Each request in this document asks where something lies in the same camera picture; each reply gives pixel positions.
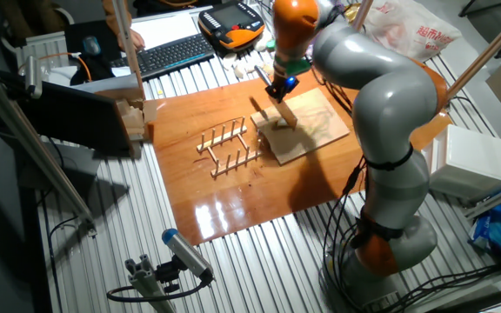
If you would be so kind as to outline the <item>person's bare hand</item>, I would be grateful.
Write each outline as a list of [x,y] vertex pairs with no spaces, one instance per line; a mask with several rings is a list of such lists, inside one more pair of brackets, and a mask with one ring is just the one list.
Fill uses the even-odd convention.
[[[130,37],[131,37],[135,51],[140,51],[140,50],[143,50],[145,48],[144,39],[141,37],[141,35],[139,33],[137,33],[134,30],[130,30]],[[117,43],[118,43],[119,49],[122,51],[125,51],[124,41],[122,40],[120,35],[117,36]]]

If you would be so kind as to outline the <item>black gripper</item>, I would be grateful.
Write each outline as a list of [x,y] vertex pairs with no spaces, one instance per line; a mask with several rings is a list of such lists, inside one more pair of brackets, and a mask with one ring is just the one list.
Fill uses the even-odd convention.
[[265,90],[273,103],[282,103],[287,94],[291,93],[298,84],[299,80],[296,77],[274,76],[273,82]]

